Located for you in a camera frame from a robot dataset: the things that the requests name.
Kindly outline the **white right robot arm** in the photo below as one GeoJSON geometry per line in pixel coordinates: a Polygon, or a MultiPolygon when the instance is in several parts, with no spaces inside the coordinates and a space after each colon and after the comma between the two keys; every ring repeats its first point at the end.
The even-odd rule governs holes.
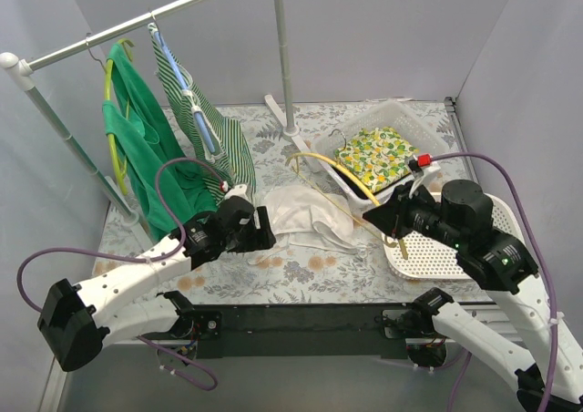
{"type": "Polygon", "coordinates": [[[550,308],[550,292],[525,244],[494,223],[492,196],[470,180],[449,181],[439,197],[413,182],[364,213],[382,234],[414,232],[452,249],[492,308],[463,306],[434,287],[384,324],[409,338],[438,334],[487,364],[526,411],[582,408],[582,347],[550,308]]]}

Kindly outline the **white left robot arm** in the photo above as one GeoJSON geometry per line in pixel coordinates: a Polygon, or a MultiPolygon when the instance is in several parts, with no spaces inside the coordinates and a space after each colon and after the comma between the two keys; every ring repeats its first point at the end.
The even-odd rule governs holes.
{"type": "Polygon", "coordinates": [[[193,216],[130,263],[77,284],[62,279],[47,293],[37,326],[62,370],[76,371],[116,342],[149,333],[187,337],[194,311],[170,294],[137,304],[164,282],[217,260],[225,252],[255,252],[275,243],[268,210],[233,196],[217,211],[193,216]]]}

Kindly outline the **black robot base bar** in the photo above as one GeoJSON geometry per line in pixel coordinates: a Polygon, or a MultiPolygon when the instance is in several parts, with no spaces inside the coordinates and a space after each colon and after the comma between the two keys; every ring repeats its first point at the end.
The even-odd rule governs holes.
{"type": "Polygon", "coordinates": [[[438,344],[410,304],[198,305],[190,313],[201,358],[369,355],[407,357],[438,344]]]}

